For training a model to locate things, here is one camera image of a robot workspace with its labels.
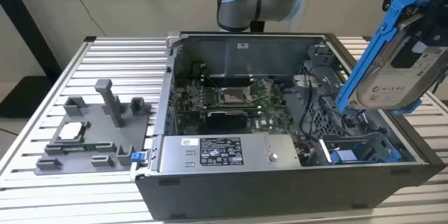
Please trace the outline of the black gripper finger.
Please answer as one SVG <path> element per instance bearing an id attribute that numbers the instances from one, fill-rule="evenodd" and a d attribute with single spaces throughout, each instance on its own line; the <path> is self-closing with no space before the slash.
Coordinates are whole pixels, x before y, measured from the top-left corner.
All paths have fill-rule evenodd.
<path id="1" fill-rule="evenodd" d="M 391 41 L 391 66 L 394 68 L 411 68 L 423 53 L 424 47 L 419 37 L 400 31 Z"/>

